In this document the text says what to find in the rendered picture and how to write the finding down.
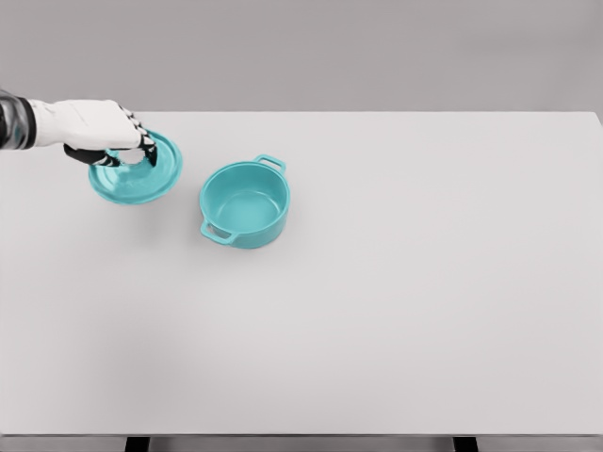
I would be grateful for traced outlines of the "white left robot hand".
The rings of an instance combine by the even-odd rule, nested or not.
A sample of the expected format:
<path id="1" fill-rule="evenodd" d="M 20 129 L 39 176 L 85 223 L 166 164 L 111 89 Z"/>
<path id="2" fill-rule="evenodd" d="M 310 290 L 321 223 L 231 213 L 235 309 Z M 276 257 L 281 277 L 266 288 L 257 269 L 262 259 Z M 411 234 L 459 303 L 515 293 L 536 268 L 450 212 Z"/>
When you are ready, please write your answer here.
<path id="1" fill-rule="evenodd" d="M 157 145 L 130 110 L 112 100 L 68 100 L 54 104 L 57 130 L 65 154 L 89 166 L 117 168 L 122 162 L 108 153 L 141 150 L 151 166 Z"/>

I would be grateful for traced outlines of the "teal pot lid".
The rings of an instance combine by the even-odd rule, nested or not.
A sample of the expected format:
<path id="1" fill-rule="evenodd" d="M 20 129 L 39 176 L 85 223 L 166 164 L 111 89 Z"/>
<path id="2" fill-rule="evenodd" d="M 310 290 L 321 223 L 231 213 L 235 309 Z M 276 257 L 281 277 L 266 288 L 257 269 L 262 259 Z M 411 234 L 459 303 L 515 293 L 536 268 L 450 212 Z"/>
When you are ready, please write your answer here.
<path id="1" fill-rule="evenodd" d="M 164 196 L 177 183 L 183 167 L 180 149 L 160 133 L 149 135 L 156 143 L 155 166 L 143 157 L 136 164 L 89 167 L 90 185 L 100 197 L 117 204 L 143 204 Z"/>

